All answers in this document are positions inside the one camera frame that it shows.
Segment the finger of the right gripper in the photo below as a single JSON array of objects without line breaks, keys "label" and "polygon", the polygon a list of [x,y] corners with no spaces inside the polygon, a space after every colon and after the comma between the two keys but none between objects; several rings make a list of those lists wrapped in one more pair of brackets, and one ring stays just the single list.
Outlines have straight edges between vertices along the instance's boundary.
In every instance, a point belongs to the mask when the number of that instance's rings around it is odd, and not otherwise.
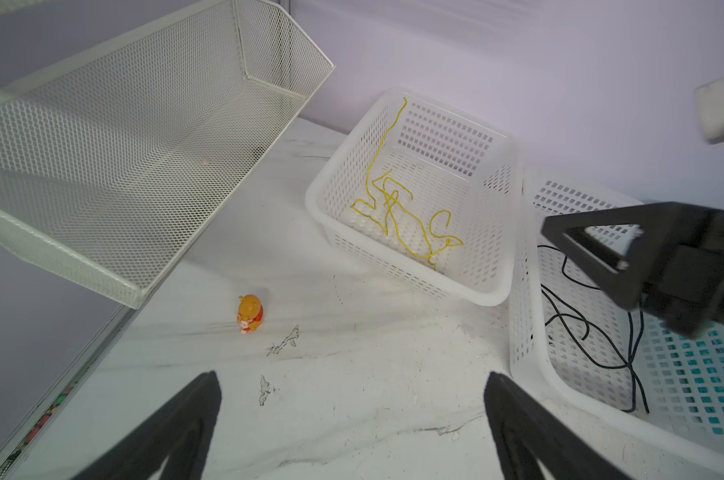
[{"label": "finger of the right gripper", "polygon": [[541,233],[615,304],[638,306],[676,206],[662,202],[550,216]]}]

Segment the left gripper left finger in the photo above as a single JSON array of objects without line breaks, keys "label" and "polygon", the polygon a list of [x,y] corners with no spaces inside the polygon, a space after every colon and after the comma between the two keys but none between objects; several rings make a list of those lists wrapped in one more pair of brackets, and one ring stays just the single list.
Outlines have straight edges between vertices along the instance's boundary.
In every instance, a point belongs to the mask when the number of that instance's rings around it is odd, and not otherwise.
[{"label": "left gripper left finger", "polygon": [[200,479],[222,403],[217,373],[209,371],[168,400],[78,479]]}]

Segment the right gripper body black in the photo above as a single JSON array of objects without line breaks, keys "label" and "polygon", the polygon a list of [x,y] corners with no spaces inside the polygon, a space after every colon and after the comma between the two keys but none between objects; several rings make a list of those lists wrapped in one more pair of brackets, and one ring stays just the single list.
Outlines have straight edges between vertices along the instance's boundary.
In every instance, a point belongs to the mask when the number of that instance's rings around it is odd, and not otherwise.
[{"label": "right gripper body black", "polygon": [[641,309],[695,338],[724,325],[724,210],[676,206],[644,285]]}]

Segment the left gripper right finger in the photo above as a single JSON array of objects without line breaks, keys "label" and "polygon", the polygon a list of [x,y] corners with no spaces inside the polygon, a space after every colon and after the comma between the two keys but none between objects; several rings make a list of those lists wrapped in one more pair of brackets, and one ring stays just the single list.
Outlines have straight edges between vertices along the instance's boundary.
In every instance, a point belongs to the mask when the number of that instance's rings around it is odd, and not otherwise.
[{"label": "left gripper right finger", "polygon": [[492,372],[484,405],[506,479],[626,479],[510,377]]}]

